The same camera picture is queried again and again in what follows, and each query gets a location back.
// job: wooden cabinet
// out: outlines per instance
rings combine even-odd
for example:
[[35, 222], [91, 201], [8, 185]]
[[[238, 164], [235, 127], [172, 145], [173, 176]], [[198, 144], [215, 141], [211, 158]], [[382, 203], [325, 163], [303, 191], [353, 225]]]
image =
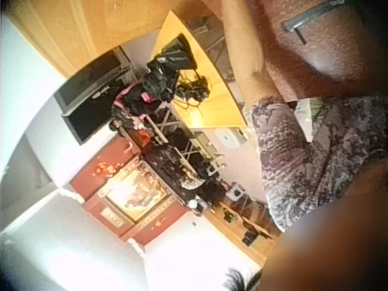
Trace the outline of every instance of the wooden cabinet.
[[197, 0], [19, 0], [6, 14], [65, 77], [104, 52], [160, 28], [174, 9], [183, 19], [208, 15]]

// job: skin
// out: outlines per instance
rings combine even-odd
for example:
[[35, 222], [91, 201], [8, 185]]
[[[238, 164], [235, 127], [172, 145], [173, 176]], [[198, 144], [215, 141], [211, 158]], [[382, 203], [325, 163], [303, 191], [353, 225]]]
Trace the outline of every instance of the skin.
[[[245, 1], [223, 0], [222, 13], [230, 62], [246, 104], [280, 96], [265, 68], [259, 33]], [[345, 198], [291, 226], [272, 249], [258, 290], [388, 290], [363, 286], [365, 274], [377, 267], [371, 258], [383, 258], [379, 252], [388, 257], [387, 185], [387, 162], [369, 164]]]

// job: dark hair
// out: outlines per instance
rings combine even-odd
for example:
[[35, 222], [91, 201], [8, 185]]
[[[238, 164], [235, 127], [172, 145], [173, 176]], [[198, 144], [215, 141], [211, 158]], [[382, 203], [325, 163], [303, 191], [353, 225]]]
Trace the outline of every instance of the dark hair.
[[117, 127], [114, 125], [114, 121], [115, 120], [109, 122], [109, 129], [113, 132], [117, 132]]
[[230, 269], [227, 274], [228, 281], [224, 284], [230, 291], [254, 291], [253, 288], [259, 283], [261, 279], [261, 270], [249, 279], [247, 285], [241, 272]]

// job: white device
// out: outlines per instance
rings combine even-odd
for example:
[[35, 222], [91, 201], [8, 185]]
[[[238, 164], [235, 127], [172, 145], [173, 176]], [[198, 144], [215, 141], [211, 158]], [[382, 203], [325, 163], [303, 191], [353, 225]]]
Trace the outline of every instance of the white device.
[[221, 141], [227, 149], [237, 149], [247, 141], [240, 129], [219, 128], [215, 129], [214, 132], [219, 141]]
[[231, 188], [226, 192], [226, 196], [232, 201], [239, 200], [244, 194], [246, 194], [245, 189], [237, 182], [232, 183]]

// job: electronic equipment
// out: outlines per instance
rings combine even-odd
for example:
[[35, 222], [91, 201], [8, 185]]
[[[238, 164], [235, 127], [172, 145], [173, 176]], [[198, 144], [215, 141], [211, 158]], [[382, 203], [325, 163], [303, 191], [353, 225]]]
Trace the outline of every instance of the electronic equipment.
[[232, 183], [231, 188], [226, 191], [226, 196], [232, 201], [239, 200], [244, 194], [246, 194], [245, 189], [237, 182]]
[[117, 94], [134, 81], [131, 62], [118, 47], [82, 68], [54, 94], [79, 144], [110, 120]]

